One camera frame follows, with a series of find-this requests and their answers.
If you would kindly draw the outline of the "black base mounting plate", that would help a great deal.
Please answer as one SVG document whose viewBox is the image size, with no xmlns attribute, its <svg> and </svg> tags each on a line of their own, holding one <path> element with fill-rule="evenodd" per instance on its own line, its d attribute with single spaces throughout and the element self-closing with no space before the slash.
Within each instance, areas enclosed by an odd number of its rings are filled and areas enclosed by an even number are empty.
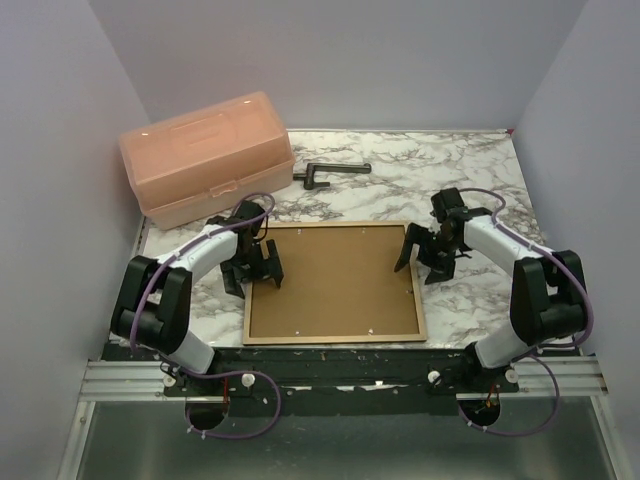
<svg viewBox="0 0 640 480">
<path fill-rule="evenodd" d="M 220 348 L 216 375 L 204 380 L 170 370 L 169 400 L 199 423 L 224 417 L 454 415 L 459 394 L 480 400 L 515 393 L 506 368 L 482 370 L 459 349 Z"/>
</svg>

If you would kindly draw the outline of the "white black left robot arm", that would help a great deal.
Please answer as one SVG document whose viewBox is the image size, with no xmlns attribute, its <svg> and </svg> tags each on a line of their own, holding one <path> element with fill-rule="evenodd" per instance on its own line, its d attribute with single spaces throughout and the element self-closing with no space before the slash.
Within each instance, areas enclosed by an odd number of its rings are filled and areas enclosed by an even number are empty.
<svg viewBox="0 0 640 480">
<path fill-rule="evenodd" d="M 224 291 L 245 297 L 244 286 L 271 280 L 280 287 L 284 269 L 276 243 L 266 238 L 275 199 L 268 193 L 242 198 L 229 216 L 216 215 L 172 252 L 133 257 L 126 268 L 111 317 L 112 334 L 152 349 L 185 369 L 187 382 L 201 395 L 222 380 L 215 352 L 189 327 L 193 286 L 219 268 Z"/>
</svg>

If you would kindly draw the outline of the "pink translucent plastic box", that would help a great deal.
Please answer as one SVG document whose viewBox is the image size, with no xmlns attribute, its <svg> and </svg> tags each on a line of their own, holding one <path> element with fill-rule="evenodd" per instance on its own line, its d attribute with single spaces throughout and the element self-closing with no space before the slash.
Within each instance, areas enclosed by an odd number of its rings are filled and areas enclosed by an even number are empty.
<svg viewBox="0 0 640 480">
<path fill-rule="evenodd" d="M 161 230 L 293 181 L 289 134 L 263 92 L 129 131 L 119 147 L 141 212 Z"/>
</svg>

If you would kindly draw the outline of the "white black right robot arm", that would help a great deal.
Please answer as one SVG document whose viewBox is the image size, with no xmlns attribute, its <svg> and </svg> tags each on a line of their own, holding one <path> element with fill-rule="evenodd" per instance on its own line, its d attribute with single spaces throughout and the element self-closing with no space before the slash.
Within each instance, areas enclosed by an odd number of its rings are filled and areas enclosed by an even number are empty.
<svg viewBox="0 0 640 480">
<path fill-rule="evenodd" d="M 523 237 L 497 211 L 469 207 L 463 193 L 449 188 L 432 196 L 438 230 L 409 224 L 394 269 L 416 259 L 429 270 L 427 283 L 442 283 L 453 278 L 458 258 L 476 251 L 510 276 L 508 322 L 464 350 L 461 382 L 480 392 L 494 383 L 496 370 L 534 351 L 579 347 L 592 332 L 594 312 L 577 253 Z"/>
</svg>

